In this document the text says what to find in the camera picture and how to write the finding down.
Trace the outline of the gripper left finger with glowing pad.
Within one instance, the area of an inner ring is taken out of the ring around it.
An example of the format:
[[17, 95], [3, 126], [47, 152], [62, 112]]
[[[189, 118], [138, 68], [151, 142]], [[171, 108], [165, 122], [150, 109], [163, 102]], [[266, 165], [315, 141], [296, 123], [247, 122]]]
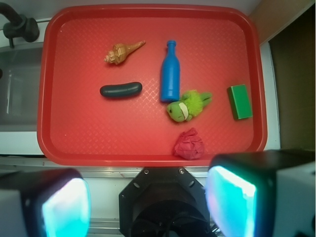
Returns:
[[85, 237], [90, 218], [88, 183], [73, 168], [0, 176], [2, 237]]

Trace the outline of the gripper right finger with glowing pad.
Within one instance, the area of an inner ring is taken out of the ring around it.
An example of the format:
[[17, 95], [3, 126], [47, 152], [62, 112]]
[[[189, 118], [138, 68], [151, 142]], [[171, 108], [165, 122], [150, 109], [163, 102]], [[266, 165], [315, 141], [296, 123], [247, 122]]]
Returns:
[[268, 150], [216, 155], [205, 198], [226, 237], [313, 237], [316, 154]]

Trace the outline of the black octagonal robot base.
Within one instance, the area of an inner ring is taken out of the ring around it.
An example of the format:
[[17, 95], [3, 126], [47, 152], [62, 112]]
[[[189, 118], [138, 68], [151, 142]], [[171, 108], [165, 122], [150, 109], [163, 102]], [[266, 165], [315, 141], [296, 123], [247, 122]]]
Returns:
[[214, 237], [205, 189], [183, 167], [145, 167], [120, 192], [125, 237]]

